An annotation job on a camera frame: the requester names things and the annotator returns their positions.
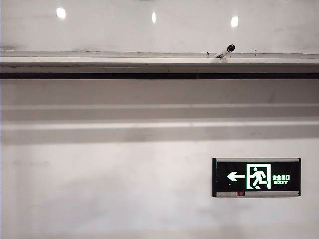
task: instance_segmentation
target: emergency exit sign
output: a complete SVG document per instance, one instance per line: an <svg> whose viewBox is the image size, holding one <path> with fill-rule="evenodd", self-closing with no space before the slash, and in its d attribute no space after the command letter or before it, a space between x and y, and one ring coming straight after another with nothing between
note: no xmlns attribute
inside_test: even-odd
<svg viewBox="0 0 319 239"><path fill-rule="evenodd" d="M213 158L213 197L293 197L300 185L300 158Z"/></svg>

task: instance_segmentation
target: exit sign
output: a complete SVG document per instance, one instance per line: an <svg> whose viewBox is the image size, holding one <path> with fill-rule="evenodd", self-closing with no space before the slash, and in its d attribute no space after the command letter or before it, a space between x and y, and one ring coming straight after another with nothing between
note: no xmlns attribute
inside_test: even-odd
<svg viewBox="0 0 319 239"><path fill-rule="evenodd" d="M300 184L300 158L213 158L213 197L294 197Z"/></svg>

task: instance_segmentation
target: white wall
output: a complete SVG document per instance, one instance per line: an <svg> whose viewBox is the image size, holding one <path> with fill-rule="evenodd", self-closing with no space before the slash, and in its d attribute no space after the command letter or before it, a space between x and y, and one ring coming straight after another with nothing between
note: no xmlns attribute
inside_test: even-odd
<svg viewBox="0 0 319 239"><path fill-rule="evenodd" d="M317 239L319 80L2 80L4 239ZM302 196L211 197L212 157Z"/></svg>

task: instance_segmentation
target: white arrow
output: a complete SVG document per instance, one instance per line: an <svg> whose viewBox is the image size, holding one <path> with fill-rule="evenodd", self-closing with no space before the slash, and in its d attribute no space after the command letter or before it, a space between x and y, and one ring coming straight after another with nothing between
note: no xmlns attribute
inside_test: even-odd
<svg viewBox="0 0 319 239"><path fill-rule="evenodd" d="M228 178L233 181L233 182L236 182L237 179L236 178L245 178L245 175L241 175L241 174L237 174L237 172L231 172L230 174L228 174Z"/></svg>

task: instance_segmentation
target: ceiling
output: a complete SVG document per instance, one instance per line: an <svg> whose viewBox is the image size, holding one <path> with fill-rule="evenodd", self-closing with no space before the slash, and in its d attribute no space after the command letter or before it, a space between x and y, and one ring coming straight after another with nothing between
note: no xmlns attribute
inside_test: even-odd
<svg viewBox="0 0 319 239"><path fill-rule="evenodd" d="M318 13L318 0L2 0L1 49L319 54Z"/></svg>

